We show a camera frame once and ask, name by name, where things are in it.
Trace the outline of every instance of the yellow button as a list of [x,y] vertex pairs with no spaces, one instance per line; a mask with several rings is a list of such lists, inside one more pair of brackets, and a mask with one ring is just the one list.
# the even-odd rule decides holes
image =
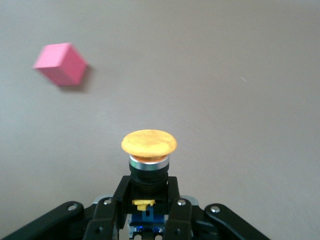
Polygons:
[[145,129],[129,133],[122,140],[121,147],[133,156],[159,158],[176,150],[177,141],[165,131]]

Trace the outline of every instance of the pink block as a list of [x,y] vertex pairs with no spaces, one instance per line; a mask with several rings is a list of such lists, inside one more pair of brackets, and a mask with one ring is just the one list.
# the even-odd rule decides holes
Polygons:
[[71,43],[43,47],[33,65],[58,86],[79,85],[87,63]]

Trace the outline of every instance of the metal ring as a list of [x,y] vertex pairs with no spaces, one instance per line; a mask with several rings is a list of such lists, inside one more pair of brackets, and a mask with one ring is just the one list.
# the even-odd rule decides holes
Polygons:
[[156,171],[165,168],[169,164],[169,155],[165,159],[158,162],[140,162],[134,158],[134,156],[129,156],[129,163],[132,167],[142,171]]

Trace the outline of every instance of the tabletop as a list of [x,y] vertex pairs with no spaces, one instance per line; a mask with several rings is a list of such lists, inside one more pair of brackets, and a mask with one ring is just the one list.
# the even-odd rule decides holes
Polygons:
[[[157,129],[181,194],[318,240],[319,23],[317,0],[0,1],[0,238],[113,194],[124,136]],[[60,43],[88,63],[78,86],[33,69]]]

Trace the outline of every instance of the bolt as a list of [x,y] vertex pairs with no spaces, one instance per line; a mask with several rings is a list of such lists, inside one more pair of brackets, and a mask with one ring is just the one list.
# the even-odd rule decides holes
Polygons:
[[211,209],[211,212],[215,214],[220,212],[220,208],[218,206],[212,206],[210,209]]
[[76,208],[78,207],[78,204],[73,204],[73,205],[71,205],[71,206],[69,206],[68,207],[68,211],[73,211],[73,210],[75,210]]
[[110,204],[111,202],[112,202],[112,199],[109,198],[109,199],[107,199],[107,200],[104,200],[103,204],[104,204],[104,205],[108,205],[108,204]]
[[184,206],[184,205],[186,205],[186,201],[183,200],[183,199],[178,200],[177,203],[178,203],[179,206]]
[[102,227],[102,226],[100,226],[99,228],[97,228],[96,230],[95,230],[95,233],[96,234],[100,234],[100,233],[102,233],[104,231],[104,228]]
[[175,235],[179,235],[179,234],[181,234],[181,230],[180,230],[180,228],[177,228],[177,229],[174,231],[174,234],[175,234]]

